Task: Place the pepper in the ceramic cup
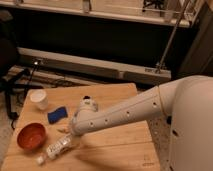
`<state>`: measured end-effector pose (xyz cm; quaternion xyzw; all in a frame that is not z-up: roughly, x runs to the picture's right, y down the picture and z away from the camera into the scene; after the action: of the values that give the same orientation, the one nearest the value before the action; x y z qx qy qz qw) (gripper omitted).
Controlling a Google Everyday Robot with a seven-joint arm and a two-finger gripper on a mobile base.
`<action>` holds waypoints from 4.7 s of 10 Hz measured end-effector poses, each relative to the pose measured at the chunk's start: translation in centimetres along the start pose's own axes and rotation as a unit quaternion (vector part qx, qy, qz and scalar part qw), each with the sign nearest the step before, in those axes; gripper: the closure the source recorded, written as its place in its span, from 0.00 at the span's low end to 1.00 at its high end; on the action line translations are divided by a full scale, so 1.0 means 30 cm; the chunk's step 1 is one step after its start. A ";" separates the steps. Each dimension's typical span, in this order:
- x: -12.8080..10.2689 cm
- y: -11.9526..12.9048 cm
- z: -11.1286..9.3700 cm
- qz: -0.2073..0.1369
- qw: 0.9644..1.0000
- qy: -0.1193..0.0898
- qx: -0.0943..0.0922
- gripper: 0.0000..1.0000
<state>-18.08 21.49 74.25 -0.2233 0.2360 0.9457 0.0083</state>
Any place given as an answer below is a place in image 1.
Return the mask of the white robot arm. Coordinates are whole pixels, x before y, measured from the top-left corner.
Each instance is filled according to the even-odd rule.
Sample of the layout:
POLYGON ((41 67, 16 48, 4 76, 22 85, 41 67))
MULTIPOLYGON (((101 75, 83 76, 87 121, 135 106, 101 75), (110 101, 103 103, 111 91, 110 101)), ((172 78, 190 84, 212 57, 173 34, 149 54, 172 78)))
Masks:
POLYGON ((71 132, 84 135, 115 126, 172 117, 170 171, 213 171, 213 77, 193 75, 157 85, 101 111, 81 107, 71 132))

